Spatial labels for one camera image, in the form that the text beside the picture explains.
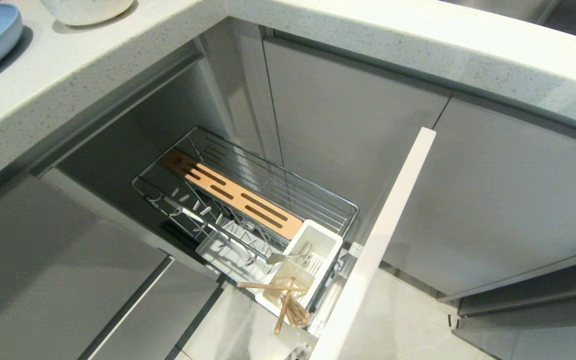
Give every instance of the cabinet door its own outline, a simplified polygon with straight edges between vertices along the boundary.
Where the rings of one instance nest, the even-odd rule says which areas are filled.
[[[347,238],[364,244],[450,92],[282,39],[264,49],[284,166],[357,204]]]
[[[453,97],[384,260],[448,300],[576,264],[576,132]]]
[[[0,360],[77,359],[165,258],[37,178],[10,184],[0,191]]]

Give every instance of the quartz countertop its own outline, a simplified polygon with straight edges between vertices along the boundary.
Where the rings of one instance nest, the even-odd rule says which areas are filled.
[[[576,125],[576,36],[437,0],[139,0],[116,20],[82,29],[55,21],[39,0],[4,2],[19,7],[25,30],[0,65],[0,171],[228,16],[458,82]]]

